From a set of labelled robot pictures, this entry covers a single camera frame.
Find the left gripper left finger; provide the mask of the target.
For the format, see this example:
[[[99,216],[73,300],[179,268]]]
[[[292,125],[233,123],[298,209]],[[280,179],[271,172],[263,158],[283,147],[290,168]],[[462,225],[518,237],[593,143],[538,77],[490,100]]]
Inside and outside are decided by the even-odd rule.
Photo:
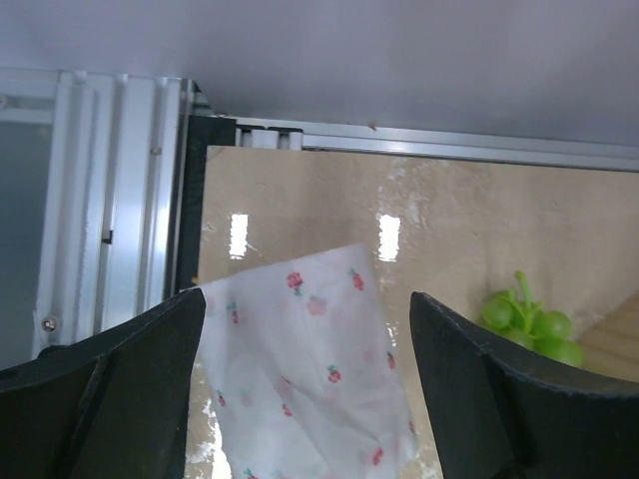
[[[197,288],[1,372],[4,478],[181,478]]]

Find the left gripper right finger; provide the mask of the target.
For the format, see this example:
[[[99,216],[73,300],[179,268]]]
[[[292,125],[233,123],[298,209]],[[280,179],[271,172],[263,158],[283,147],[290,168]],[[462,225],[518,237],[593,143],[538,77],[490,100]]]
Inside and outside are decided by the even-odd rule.
[[[637,383],[549,359],[423,292],[409,325],[444,477],[637,477]]]

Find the paper towel roll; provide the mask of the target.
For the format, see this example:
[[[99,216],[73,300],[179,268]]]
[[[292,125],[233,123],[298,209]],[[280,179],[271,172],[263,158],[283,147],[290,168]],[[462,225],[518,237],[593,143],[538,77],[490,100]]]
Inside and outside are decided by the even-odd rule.
[[[199,354],[237,478],[395,478],[416,451],[370,253],[352,244],[202,286]]]

